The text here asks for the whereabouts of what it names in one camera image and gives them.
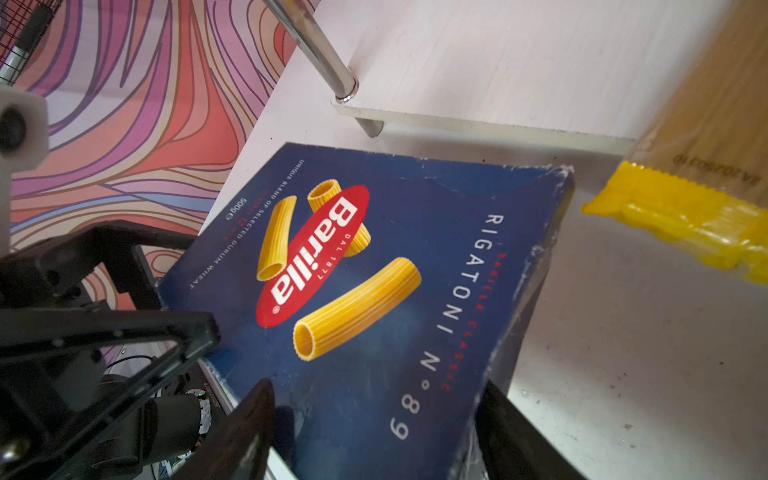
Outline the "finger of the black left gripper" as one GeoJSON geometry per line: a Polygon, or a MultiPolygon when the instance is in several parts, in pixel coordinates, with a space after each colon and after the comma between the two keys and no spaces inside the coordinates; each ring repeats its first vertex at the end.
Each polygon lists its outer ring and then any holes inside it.
{"type": "Polygon", "coordinates": [[[219,342],[214,317],[1,316],[1,475],[133,477],[193,451],[206,412],[170,385],[219,342]]]}

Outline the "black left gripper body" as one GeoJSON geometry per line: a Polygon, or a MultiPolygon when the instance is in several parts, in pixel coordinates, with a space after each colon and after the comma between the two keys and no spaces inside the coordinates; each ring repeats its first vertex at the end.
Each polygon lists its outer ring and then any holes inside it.
{"type": "Polygon", "coordinates": [[[1,316],[55,312],[117,315],[104,301],[87,300],[83,281],[102,265],[114,287],[129,295],[129,317],[162,309],[144,246],[188,249],[191,234],[129,221],[107,221],[39,241],[1,259],[1,316]]]}

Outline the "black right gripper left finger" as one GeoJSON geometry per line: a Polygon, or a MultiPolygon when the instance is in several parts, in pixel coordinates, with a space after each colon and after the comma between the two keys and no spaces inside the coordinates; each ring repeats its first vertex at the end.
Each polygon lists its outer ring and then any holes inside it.
{"type": "Polygon", "coordinates": [[[262,379],[171,479],[263,479],[274,434],[273,384],[262,379]]]}

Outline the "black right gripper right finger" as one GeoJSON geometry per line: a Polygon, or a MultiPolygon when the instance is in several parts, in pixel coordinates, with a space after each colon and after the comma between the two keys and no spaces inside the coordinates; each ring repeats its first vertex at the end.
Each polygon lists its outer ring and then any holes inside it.
{"type": "Polygon", "coordinates": [[[489,479],[585,479],[493,382],[485,387],[475,428],[489,479]]]}

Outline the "blue Barilla rigatoni box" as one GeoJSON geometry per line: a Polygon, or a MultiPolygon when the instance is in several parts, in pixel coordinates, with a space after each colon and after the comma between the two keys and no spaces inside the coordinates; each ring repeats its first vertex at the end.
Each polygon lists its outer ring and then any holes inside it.
{"type": "Polygon", "coordinates": [[[212,314],[233,399],[274,388],[298,479],[481,479],[475,412],[508,386],[574,190],[565,166],[286,144],[159,283],[212,314]]]}

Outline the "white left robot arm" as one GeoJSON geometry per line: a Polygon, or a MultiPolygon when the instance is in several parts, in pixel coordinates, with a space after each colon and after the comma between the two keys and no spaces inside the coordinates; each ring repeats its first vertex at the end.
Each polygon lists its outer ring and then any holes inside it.
{"type": "Polygon", "coordinates": [[[131,479],[196,448],[209,313],[165,310],[145,247],[193,236],[107,221],[1,259],[1,475],[131,479]]]}

